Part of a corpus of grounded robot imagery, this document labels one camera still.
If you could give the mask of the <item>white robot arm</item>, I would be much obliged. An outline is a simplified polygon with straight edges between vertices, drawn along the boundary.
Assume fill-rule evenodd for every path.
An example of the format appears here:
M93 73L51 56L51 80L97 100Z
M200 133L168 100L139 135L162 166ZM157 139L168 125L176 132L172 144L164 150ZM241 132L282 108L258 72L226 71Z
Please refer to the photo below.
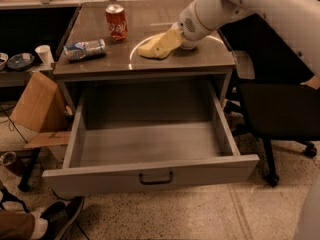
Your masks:
M315 90L320 79L320 2L316 0L195 0L165 33L153 37L148 58L163 59L181 47L190 50L211 32L257 14L300 57L313 77L302 84Z

